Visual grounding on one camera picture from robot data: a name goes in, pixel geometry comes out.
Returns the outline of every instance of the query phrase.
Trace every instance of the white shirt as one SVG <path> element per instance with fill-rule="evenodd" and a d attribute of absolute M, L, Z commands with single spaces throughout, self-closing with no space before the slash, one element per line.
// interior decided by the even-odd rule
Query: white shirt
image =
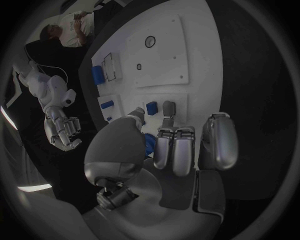
<path fill-rule="evenodd" d="M 76 11 L 66 15 L 61 19 L 59 26 L 62 27 L 62 34 L 59 40 L 61 42 L 61 45 L 63 45 L 64 47 L 77 48 L 82 46 L 74 29 L 74 15 L 81 13 L 82 11 Z M 94 34 L 94 13 L 88 13 L 80 20 L 80 30 L 84 33 L 84 35 L 90 36 Z"/>

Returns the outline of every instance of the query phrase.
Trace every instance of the person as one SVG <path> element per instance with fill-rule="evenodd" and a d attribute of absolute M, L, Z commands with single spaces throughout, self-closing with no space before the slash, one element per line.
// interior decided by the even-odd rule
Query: person
<path fill-rule="evenodd" d="M 59 38 L 61 45 L 68 48 L 90 44 L 96 33 L 120 10 L 122 6 L 111 0 L 105 7 L 92 13 L 76 11 L 63 17 L 57 24 L 48 24 L 40 32 L 40 40 Z"/>

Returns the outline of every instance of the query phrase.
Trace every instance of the cable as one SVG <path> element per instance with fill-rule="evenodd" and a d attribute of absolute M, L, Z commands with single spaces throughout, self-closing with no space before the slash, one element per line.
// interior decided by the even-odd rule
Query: cable
<path fill-rule="evenodd" d="M 62 70 L 62 71 L 64 72 L 65 76 L 66 76 L 66 83 L 65 83 L 65 84 L 66 84 L 66 85 L 68 84 L 68 75 L 67 75 L 67 73 L 66 73 L 62 68 L 60 68 L 60 67 L 58 67 L 58 66 L 47 66 L 47 65 L 38 64 L 38 63 L 36 63 L 36 62 L 30 57 L 29 53 L 27 52 L 26 46 L 24 46 L 24 49 L 25 49 L 25 52 L 26 52 L 27 56 L 28 56 L 28 57 L 31 59 L 31 61 L 33 61 L 34 64 L 37 65 L 38 67 L 39 67 L 39 66 L 42 66 L 42 67 L 56 68 L 56 69 Z M 41 71 L 42 71 L 45 75 L 47 75 L 41 67 L 39 67 L 39 69 L 41 69 Z"/>

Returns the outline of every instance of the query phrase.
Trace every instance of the white table surface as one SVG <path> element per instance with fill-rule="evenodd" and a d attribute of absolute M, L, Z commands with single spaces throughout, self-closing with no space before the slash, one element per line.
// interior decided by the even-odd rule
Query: white table surface
<path fill-rule="evenodd" d="M 186 42 L 189 84 L 160 85 L 135 88 L 132 79 L 127 78 L 129 53 L 126 39 L 131 36 L 139 24 L 153 18 L 178 14 L 181 20 Z M 222 85 L 223 60 L 218 29 L 205 0 L 170 0 L 148 9 L 118 29 L 92 57 L 92 65 L 100 65 L 109 53 L 119 53 L 123 78 L 109 84 L 98 85 L 99 95 L 119 94 L 125 114 L 134 110 L 130 102 L 138 94 L 188 93 L 187 122 L 185 126 L 194 126 L 196 130 L 195 163 L 197 165 L 202 127 L 207 118 L 219 112 Z M 162 120 L 151 118 L 142 128 L 142 132 L 157 135 Z"/>

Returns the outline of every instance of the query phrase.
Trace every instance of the dark hair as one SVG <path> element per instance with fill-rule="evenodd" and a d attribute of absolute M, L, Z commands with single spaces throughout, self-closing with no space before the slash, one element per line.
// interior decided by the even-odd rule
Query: dark hair
<path fill-rule="evenodd" d="M 50 38 L 50 35 L 48 34 L 48 27 L 49 27 L 49 24 L 47 26 L 45 26 L 39 34 L 39 39 L 42 42 L 44 42 Z"/>

